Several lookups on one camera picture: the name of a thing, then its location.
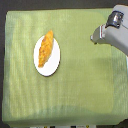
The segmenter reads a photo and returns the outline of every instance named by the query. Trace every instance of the dark background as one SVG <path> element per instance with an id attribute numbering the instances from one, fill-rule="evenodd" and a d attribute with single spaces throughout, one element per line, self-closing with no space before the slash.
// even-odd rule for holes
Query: dark background
<path id="1" fill-rule="evenodd" d="M 0 0 L 0 128 L 9 128 L 2 122 L 2 99 L 4 79 L 4 47 L 5 47 L 5 20 L 10 10 L 46 10 L 46 9 L 88 9 L 113 8 L 117 4 L 128 5 L 128 0 Z M 121 123 L 128 128 L 128 121 Z"/>

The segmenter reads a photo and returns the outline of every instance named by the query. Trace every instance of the green cloth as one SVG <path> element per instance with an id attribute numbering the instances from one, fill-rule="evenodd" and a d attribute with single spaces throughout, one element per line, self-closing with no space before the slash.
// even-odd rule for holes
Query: green cloth
<path id="1" fill-rule="evenodd" d="M 128 117 L 126 56 L 90 35 L 111 9 L 9 11 L 5 26 L 2 119 L 10 126 L 109 125 Z M 61 60 L 50 77 L 33 60 L 53 30 Z"/>

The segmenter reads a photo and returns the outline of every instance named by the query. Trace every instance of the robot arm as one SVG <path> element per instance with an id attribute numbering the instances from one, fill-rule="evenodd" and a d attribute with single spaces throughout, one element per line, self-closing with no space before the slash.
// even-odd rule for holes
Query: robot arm
<path id="1" fill-rule="evenodd" d="M 110 44 L 128 55 L 128 6 L 116 5 L 105 25 L 91 36 L 94 44 Z"/>

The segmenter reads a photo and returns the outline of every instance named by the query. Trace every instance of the oval plate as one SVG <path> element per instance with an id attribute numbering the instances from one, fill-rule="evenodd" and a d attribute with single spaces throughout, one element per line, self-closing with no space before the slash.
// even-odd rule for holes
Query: oval plate
<path id="1" fill-rule="evenodd" d="M 38 56 L 39 56 L 39 48 L 41 47 L 41 42 L 44 36 L 42 36 L 36 43 L 34 48 L 34 64 L 37 71 L 43 76 L 50 76 L 52 75 L 58 68 L 60 62 L 60 48 L 55 39 L 53 39 L 53 48 L 51 55 L 48 61 L 44 64 L 42 68 L 38 67 Z"/>

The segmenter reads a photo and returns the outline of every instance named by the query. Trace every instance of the food on plate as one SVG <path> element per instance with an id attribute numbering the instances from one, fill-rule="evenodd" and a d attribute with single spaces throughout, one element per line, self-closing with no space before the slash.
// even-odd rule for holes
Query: food on plate
<path id="1" fill-rule="evenodd" d="M 41 42 L 41 47 L 39 49 L 39 63 L 38 67 L 43 67 L 44 64 L 48 61 L 53 47 L 53 32 L 49 31 Z"/>

